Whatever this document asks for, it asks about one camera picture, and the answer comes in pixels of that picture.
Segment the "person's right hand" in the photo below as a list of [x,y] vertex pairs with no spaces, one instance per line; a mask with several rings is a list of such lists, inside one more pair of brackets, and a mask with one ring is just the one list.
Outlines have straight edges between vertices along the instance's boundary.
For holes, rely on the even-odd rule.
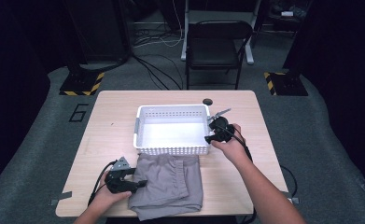
[[[245,138],[241,135],[241,127],[238,124],[232,125],[235,129],[234,135],[238,137],[242,142],[245,142]],[[246,155],[246,151],[244,147],[241,145],[239,141],[237,141],[234,137],[229,142],[218,142],[215,140],[211,141],[211,145],[213,147],[219,148],[223,151],[226,158],[231,161],[234,165],[238,163],[238,161],[248,159]]]

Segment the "white plastic basket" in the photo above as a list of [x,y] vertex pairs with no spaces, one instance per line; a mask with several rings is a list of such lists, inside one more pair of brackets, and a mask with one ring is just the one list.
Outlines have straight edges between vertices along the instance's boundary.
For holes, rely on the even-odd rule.
[[133,145],[140,153],[203,155],[210,134],[207,105],[141,105],[138,108]]

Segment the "gray carpet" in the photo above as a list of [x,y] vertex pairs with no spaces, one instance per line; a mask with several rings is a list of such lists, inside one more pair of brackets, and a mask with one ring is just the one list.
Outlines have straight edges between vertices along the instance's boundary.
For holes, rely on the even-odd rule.
[[[281,67],[291,43],[290,35],[260,34],[253,49],[255,64],[244,63],[240,90],[257,94],[278,159],[296,176],[299,186],[296,197],[301,200],[296,207],[307,222],[365,223],[364,179],[332,132],[326,105],[316,88],[304,77],[307,97],[272,96],[267,88],[263,73],[283,71]],[[163,56],[173,60],[183,76],[184,62],[179,59],[181,46],[182,43],[172,48],[152,44],[133,51],[179,81],[175,66]],[[147,54],[161,56],[144,56]],[[98,93],[59,95],[67,74],[66,68],[49,74],[48,98],[18,152],[0,175],[0,223],[71,223],[74,220],[57,217],[56,206],[49,205],[49,200],[62,193]],[[170,89],[176,90],[167,77],[158,76]],[[105,90],[158,88],[147,70],[130,59],[121,67],[105,72],[99,91]],[[68,122],[77,104],[88,104],[79,108],[87,113],[82,122]],[[288,173],[284,175],[289,190],[293,191],[292,178]]]

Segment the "gray shorts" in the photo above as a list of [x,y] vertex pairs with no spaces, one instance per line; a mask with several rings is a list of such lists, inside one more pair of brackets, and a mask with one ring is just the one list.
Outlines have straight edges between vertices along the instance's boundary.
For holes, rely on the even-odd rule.
[[197,212],[203,206],[199,156],[141,154],[133,181],[147,185],[129,198],[129,208],[142,220]]

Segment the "black chair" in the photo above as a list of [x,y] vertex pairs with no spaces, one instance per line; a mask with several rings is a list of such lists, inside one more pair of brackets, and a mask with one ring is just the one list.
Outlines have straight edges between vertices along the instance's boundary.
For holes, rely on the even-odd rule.
[[[245,21],[201,21],[191,24],[186,51],[187,89],[194,85],[234,85],[237,90],[246,43],[251,36],[252,27]],[[242,40],[241,44],[236,44],[235,40]],[[226,73],[220,81],[213,74],[197,74],[201,82],[190,84],[190,69],[226,70]],[[235,82],[227,76],[231,69],[237,69]]]

